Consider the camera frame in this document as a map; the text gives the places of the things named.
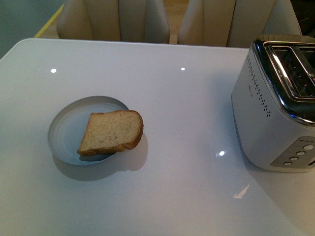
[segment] chrome trim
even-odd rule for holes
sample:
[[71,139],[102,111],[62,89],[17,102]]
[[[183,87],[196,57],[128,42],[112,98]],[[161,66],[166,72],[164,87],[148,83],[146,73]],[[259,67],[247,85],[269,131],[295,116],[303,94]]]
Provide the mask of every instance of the chrome trim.
[[[253,42],[251,49],[256,57],[261,73],[264,76],[266,84],[269,86],[269,91],[272,95],[272,98],[275,101],[278,109],[282,113],[294,121],[308,126],[315,127],[315,98],[312,97],[300,97],[296,96],[297,94],[292,94],[294,88],[292,83],[289,81],[289,78],[286,75],[284,78],[279,65],[275,65],[275,59],[272,58],[275,55],[274,51],[270,50],[268,46],[277,46],[277,47],[293,47],[293,48],[315,48],[314,43],[300,43],[300,42],[263,42],[261,40],[256,40]],[[315,82],[312,79],[313,68],[307,63],[304,66],[304,60],[300,60],[305,73],[308,73],[308,77],[312,81],[312,84],[315,86]]]

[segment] chair back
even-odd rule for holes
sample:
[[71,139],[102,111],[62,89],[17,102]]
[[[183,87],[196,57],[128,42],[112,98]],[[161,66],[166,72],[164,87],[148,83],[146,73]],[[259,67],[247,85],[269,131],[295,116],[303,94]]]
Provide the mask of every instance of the chair back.
[[301,35],[290,0],[189,0],[178,44],[248,48],[263,34]]
[[59,38],[169,43],[163,0],[66,0]]

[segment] glossy table surface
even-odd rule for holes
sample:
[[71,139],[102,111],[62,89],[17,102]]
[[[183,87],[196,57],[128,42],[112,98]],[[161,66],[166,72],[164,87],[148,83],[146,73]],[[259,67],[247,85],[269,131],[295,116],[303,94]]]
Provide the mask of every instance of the glossy table surface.
[[[240,151],[230,95],[247,52],[18,43],[0,60],[0,235],[315,235],[315,172],[265,171]],[[54,117],[95,95],[141,114],[139,145],[88,166],[53,157]]]

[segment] toast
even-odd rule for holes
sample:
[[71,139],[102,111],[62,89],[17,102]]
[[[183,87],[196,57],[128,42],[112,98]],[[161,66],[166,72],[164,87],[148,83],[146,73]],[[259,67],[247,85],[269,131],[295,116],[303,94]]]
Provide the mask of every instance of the toast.
[[91,113],[78,154],[113,154],[135,148],[143,134],[143,120],[136,111]]

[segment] toaster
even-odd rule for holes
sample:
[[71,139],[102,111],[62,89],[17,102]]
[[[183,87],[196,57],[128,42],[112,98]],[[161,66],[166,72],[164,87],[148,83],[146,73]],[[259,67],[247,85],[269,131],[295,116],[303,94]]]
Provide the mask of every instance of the toaster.
[[315,39],[263,35],[233,88],[239,144],[254,165],[303,173],[315,167]]

